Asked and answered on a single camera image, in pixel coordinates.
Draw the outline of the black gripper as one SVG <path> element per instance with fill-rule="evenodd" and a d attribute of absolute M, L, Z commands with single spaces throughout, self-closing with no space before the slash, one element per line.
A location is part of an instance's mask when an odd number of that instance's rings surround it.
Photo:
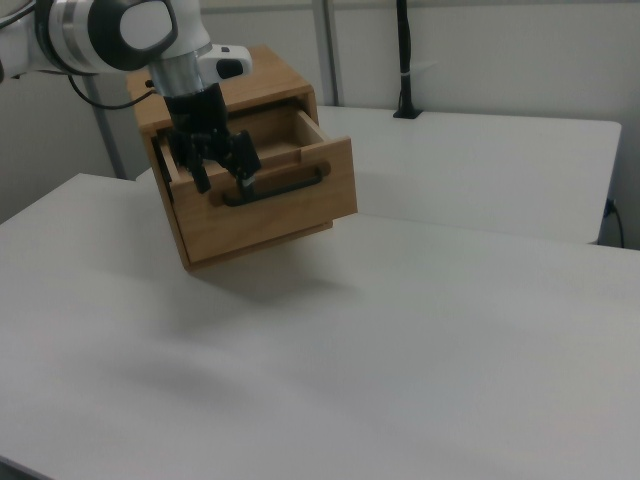
<path fill-rule="evenodd" d="M 169 146 L 174 162 L 191 174 L 197 191 L 205 194 L 211 188 L 202 156 L 222 156 L 218 163 L 234 177 L 242 200 L 253 201 L 260 159 L 247 130 L 230 136 L 220 85 L 164 100 L 173 124 Z"/>

